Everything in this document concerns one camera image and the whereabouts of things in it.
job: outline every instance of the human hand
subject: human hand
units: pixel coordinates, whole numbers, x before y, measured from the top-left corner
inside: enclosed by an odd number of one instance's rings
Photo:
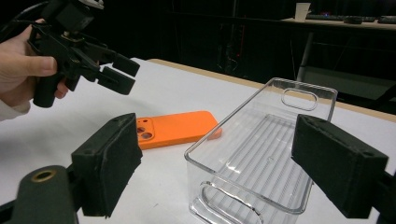
[[[9,106],[29,102],[35,94],[40,77],[52,76],[57,72],[53,57],[36,56],[27,43],[32,27],[0,44],[0,100]],[[62,99],[68,92],[62,80],[54,93]]]

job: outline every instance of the transparent plastic bin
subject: transparent plastic bin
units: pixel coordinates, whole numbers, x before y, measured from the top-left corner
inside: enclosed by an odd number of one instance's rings
[[[290,157],[297,115],[330,120],[336,95],[268,81],[185,152],[190,211],[207,223],[295,223],[312,185]],[[210,137],[218,131],[220,138]]]

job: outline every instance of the table surface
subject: table surface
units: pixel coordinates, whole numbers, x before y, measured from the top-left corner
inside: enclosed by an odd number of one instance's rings
[[[134,60],[141,67],[127,96],[82,78],[75,92],[52,108],[33,106],[28,115],[0,123],[0,203],[14,200],[19,182],[33,170],[70,165],[70,154],[110,119],[127,113],[146,117],[208,110],[221,121],[262,86],[161,60]],[[338,103],[332,116],[332,123],[387,154],[391,174],[396,170],[395,120]],[[202,223],[188,208],[184,152],[191,145],[144,150],[112,217],[84,217],[78,211],[79,222]],[[297,223],[375,223],[377,215],[373,209],[369,219],[346,219],[314,185]]]
[[[378,20],[375,20],[373,22],[362,22],[361,24],[349,24],[349,23],[344,23],[343,21],[317,21],[317,20],[295,21],[294,18],[287,18],[283,21],[328,24],[328,25],[360,27],[360,28],[375,28],[381,30],[396,30],[396,24],[378,23]]]

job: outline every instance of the white cup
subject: white cup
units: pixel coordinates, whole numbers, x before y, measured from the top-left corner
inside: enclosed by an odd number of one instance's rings
[[[294,15],[294,20],[305,21],[310,6],[311,6],[310,3],[296,3],[296,13]]]

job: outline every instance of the container handle cutout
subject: container handle cutout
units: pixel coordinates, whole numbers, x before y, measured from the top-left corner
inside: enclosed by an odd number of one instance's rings
[[[287,88],[282,93],[281,101],[287,106],[312,111],[318,105],[318,96],[311,91]]]
[[[243,221],[238,220],[236,217],[228,214],[226,211],[224,211],[223,209],[219,208],[215,204],[211,203],[210,200],[206,197],[206,194],[205,194],[205,189],[209,189],[209,188],[216,189],[216,190],[220,191],[221,193],[223,193],[225,196],[228,196],[231,199],[236,200],[238,203],[241,203],[242,205],[247,207],[250,211],[252,211],[257,216],[257,219],[260,221],[261,224],[264,223],[264,221],[262,220],[262,217],[261,217],[261,213],[259,211],[257,211],[257,209],[255,207],[253,207],[253,205],[251,205],[250,203],[245,202],[243,199],[239,198],[238,196],[236,196],[234,194],[231,194],[227,190],[216,186],[214,183],[212,183],[210,181],[204,181],[204,182],[201,183],[202,200],[206,204],[206,206],[211,208],[214,212],[216,212],[219,215],[225,217],[226,219],[231,220],[232,223],[240,223],[240,224],[244,223]]]

